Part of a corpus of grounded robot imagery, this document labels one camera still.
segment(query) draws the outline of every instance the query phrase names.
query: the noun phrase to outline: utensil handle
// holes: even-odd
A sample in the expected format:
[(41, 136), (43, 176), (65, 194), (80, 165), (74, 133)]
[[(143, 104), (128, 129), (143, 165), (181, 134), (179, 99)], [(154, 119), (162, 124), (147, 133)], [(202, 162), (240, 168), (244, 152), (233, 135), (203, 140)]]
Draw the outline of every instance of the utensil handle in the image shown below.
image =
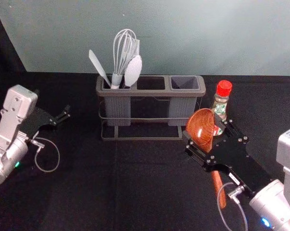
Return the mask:
[(121, 83), (122, 75), (112, 74), (112, 86), (111, 89), (119, 89)]
[[(212, 171), (211, 177), (213, 180), (215, 195), (217, 197), (218, 191), (223, 186), (221, 175), (218, 171)], [(221, 191), (221, 194), (220, 194), (220, 206), (221, 206), (221, 209), (226, 207), (226, 195), (225, 195), (224, 189)]]

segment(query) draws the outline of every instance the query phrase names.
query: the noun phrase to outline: black table surface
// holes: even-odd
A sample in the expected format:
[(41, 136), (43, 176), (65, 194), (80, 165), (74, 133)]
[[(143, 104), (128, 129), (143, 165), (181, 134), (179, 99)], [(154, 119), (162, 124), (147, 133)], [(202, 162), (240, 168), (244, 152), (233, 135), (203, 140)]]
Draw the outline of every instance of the black table surface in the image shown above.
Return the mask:
[[(202, 107), (210, 107), (217, 82), (228, 79), (232, 118), (250, 137), (249, 154), (273, 178), (283, 180), (276, 162), (277, 140), (290, 128), (290, 77), (203, 76)], [(30, 148), (0, 185), (0, 231), (213, 231), (226, 230), (218, 214), (210, 174), (183, 153), (182, 141), (102, 141), (95, 74), (0, 74), (0, 109), (15, 84), (40, 90), (37, 106), (57, 115), (71, 105), (72, 117), (41, 137), (61, 152), (59, 168), (43, 173)], [(56, 164), (46, 144), (41, 164)], [(249, 230), (267, 230), (240, 197)], [(228, 203), (225, 217), (244, 230), (238, 208)]]

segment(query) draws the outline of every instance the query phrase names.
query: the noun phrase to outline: glass bottle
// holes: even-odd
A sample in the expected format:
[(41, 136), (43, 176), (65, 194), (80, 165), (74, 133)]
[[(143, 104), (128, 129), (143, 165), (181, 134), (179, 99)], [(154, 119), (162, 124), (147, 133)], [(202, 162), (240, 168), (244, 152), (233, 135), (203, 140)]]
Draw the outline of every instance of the glass bottle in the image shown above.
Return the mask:
[[(216, 93), (214, 95), (214, 103), (211, 107), (212, 111), (217, 113), (222, 121), (226, 121), (227, 114), (226, 114), (226, 106), (227, 102), (229, 100), (229, 95), (232, 90), (232, 84), (231, 82), (227, 80), (219, 81)], [(223, 130), (219, 128), (218, 126), (214, 126), (214, 136), (219, 136), (223, 133)]]

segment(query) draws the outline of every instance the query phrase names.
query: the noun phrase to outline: bottle label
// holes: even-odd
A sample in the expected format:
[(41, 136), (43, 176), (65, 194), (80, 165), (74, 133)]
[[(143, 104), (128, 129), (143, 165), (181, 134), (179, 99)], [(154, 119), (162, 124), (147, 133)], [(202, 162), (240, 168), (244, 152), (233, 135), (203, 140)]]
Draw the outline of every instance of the bottle label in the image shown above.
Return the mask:
[(219, 136), (223, 133), (223, 130), (220, 129), (218, 126), (214, 125), (214, 131), (213, 131), (213, 135), (214, 136)]
[(227, 103), (217, 103), (215, 105), (214, 112), (217, 113), (218, 115), (225, 114), (226, 106), (227, 106)]

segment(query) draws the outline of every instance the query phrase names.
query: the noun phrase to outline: wooden ladle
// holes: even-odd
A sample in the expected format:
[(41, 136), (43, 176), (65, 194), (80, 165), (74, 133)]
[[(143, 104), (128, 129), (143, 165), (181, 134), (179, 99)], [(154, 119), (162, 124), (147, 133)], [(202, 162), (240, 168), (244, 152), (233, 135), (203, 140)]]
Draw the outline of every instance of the wooden ladle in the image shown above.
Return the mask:
[[(208, 108), (196, 111), (188, 120), (186, 131), (190, 134), (196, 144), (205, 152), (212, 149), (213, 131), (214, 131), (214, 114)], [(223, 186), (221, 176), (218, 171), (212, 171), (214, 190), (217, 196), (218, 191)], [(226, 207), (225, 191), (221, 191), (220, 195), (221, 208)]]

